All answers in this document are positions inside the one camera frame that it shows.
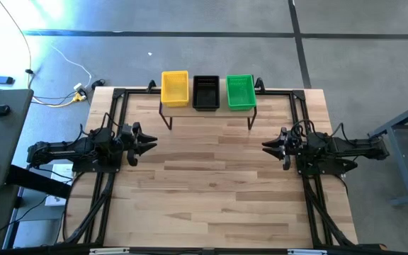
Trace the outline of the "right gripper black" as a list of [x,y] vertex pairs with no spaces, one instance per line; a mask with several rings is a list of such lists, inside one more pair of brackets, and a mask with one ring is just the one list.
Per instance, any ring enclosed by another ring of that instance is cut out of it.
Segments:
[[292,131],[287,130],[286,127],[282,127],[280,133],[283,137],[277,137],[274,140],[262,142],[262,145],[264,146],[262,150],[278,160],[283,160],[283,170],[289,170],[291,165],[290,156],[295,156],[297,153],[298,139],[293,135]]

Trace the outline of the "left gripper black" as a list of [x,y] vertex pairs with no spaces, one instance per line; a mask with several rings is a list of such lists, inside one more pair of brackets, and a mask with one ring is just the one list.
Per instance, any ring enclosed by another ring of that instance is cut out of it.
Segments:
[[146,135],[141,130],[139,122],[133,125],[127,123],[122,125],[120,139],[123,142],[123,151],[127,152],[127,161],[130,166],[137,166],[136,154],[144,154],[157,146],[157,143],[154,142],[157,141],[157,137]]

